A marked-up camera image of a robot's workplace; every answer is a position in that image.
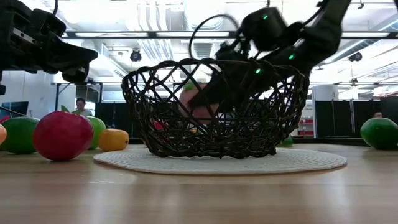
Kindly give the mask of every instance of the white placemat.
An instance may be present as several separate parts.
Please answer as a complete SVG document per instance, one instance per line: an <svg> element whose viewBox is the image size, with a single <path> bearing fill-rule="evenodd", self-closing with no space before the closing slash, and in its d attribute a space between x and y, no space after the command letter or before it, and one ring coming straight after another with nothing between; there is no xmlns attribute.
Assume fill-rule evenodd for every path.
<svg viewBox="0 0 398 224"><path fill-rule="evenodd" d="M134 146L133 149L97 154L94 160L137 172L189 175L281 174L334 169L347 164L346 158L335 154L284 148L278 148L274 156L263 158L217 159L160 158L151 154L145 147Z"/></svg>

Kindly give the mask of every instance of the black metal basket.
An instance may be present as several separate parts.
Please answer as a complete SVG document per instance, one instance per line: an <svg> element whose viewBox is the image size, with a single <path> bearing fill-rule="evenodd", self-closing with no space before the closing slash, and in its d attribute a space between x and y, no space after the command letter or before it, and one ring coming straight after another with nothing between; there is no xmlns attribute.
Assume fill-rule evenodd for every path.
<svg viewBox="0 0 398 224"><path fill-rule="evenodd" d="M196 67L189 72L186 68L191 65ZM214 113L207 105L210 117L201 119L194 117L178 96L188 82L198 86L193 76L199 66L206 66L215 71L213 75L221 76L226 74L222 72L223 68L239 66L239 69L250 71L253 66L261 66L264 74L273 77L274 82L266 92L268 96L264 97L266 93L250 95L239 108L228 113ZM171 71L160 80L157 73L164 68ZM187 77L178 84L170 82L172 74L179 70ZM309 78L292 67L276 67L266 61L185 59L142 67L125 76L121 87L131 116L141 124L142 140L156 156L242 159L276 154L275 146L298 127L307 99ZM168 97L160 96L160 90L167 91Z"/></svg>

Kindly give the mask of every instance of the ceiling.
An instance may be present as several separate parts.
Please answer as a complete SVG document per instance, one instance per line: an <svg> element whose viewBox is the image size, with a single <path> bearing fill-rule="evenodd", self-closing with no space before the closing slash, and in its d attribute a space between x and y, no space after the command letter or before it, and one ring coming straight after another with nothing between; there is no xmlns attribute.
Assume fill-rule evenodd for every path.
<svg viewBox="0 0 398 224"><path fill-rule="evenodd" d="M23 0L31 7L52 11L54 0ZM271 7L278 7L288 24L308 19L316 10L318 0L271 0ZM398 31L398 14L393 0L362 0L351 3L343 21L344 31ZM201 21L215 14L232 15L238 22L266 6L257 0L59 0L57 16L74 31L182 31L192 30ZM207 30L235 30L232 23L222 19L210 21ZM212 57L223 40L197 40L194 55ZM141 66L156 65L163 60L179 61L189 58L188 39L91 39L73 40L72 44L100 50L109 50L106 58L91 65L90 76L102 82L120 82L121 76ZM325 61L321 70L314 70L312 82L349 82L359 78L370 80L394 80L398 75L398 40L342 40L339 52ZM132 62L133 49L140 49L142 60ZM360 62L346 58L361 52Z"/></svg>

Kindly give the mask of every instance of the person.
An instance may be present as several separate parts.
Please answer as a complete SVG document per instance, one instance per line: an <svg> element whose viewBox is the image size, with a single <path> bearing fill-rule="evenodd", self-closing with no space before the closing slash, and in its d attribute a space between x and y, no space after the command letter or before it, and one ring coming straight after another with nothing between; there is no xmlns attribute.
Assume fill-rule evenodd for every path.
<svg viewBox="0 0 398 224"><path fill-rule="evenodd" d="M376 112L374 115L373 115L373 118L382 118L383 116L382 116L382 114L381 114L381 112Z"/></svg>
<svg viewBox="0 0 398 224"><path fill-rule="evenodd" d="M90 110L86 110L85 109L85 106L86 106L86 100L85 99L77 98L76 106L77 106L77 110L76 110L77 114L83 115L85 117L93 115L93 113Z"/></svg>

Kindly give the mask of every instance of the wooden table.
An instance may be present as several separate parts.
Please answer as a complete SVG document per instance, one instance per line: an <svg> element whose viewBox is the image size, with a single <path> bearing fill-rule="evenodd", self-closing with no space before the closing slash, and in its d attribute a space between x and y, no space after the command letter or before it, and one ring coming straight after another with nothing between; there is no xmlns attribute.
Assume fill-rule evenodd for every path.
<svg viewBox="0 0 398 224"><path fill-rule="evenodd" d="M348 158L333 172L154 175L0 152L1 224L398 223L398 152L298 144Z"/></svg>

